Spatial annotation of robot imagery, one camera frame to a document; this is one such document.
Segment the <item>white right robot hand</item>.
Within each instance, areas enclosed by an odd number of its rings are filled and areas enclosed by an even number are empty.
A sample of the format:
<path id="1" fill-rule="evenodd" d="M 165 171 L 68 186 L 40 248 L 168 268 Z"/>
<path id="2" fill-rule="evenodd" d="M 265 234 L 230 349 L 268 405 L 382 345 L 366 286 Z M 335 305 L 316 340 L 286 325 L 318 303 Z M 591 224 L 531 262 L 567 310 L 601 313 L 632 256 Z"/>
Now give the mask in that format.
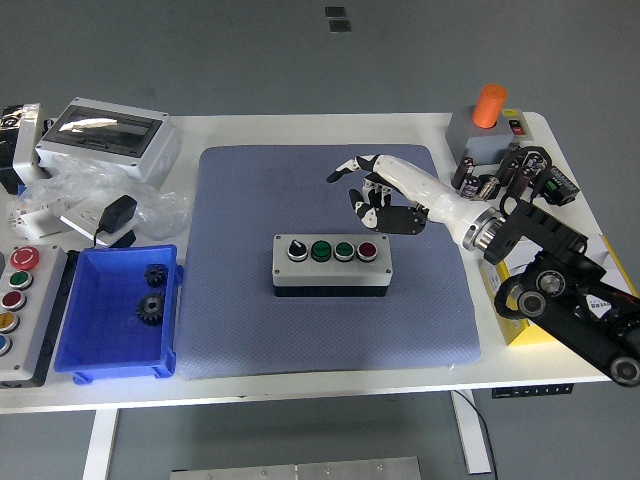
<path id="1" fill-rule="evenodd" d="M 490 212 L 406 160 L 390 155 L 356 156 L 332 172 L 334 183 L 348 173 L 366 171 L 363 189 L 349 191 L 352 208 L 375 232 L 418 235 L 431 221 L 445 225 L 459 245 L 472 243 Z"/>

